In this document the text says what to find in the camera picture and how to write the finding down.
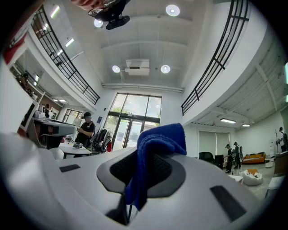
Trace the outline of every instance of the cap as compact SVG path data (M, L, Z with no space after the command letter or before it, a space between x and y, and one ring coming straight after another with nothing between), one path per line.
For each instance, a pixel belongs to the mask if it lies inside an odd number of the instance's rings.
M82 116L81 118L84 119L85 117L90 117L90 118L92 118L92 115L91 115L90 112L86 112L86 113L84 114L84 116Z

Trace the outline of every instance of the black metal railing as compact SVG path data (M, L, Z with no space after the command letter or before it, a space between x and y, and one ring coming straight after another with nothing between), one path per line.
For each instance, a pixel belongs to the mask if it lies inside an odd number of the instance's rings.
M247 18L248 7L248 0L231 0L229 15L220 42L202 77L182 104L182 115L200 100L200 97L220 72L225 70L225 67L229 63L229 58L241 36L244 24L249 21Z
M94 105L99 95L89 86L61 46L52 26L41 6L32 21L33 30L52 61L65 77Z

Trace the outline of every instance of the man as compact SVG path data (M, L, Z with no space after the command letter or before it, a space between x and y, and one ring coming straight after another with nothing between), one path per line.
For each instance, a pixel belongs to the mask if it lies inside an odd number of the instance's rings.
M93 136L95 130L95 124L92 121L92 115L86 112L82 119L85 119L85 123L78 129L78 135L75 140L77 143L82 143L86 147L88 139Z
M49 112L50 112L50 105L46 104L46 106L45 106L45 117L46 118L50 117Z
M228 149L228 160L226 165L226 173L231 172L232 163L233 163L233 157L232 157L232 149L229 144L226 145L226 148Z
M284 138L285 134L283 133L282 127L280 127L279 132L280 132L280 139L279 139L278 143L281 146L281 151L285 152L285 151L287 151L287 147L286 147L286 143L285 143L285 141L287 141L287 140L285 140L285 138Z
M241 168L241 162L240 162L240 146L237 142L234 143L235 145L235 154L236 154L236 166L235 168Z

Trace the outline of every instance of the black office chair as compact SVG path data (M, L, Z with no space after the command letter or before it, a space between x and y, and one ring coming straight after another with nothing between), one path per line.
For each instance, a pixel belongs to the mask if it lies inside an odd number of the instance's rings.
M209 153L209 152L199 153L199 159L200 160L205 160L205 161L207 161L209 163L214 164L214 158L213 158L213 154L212 153Z

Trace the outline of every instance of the table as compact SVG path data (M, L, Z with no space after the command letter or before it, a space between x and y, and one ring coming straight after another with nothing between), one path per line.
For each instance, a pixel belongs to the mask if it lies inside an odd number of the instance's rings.
M81 149L73 148L73 143L69 143L67 140L59 145L59 149L63 151L64 159L66 159L67 155L91 155L91 152L84 147Z

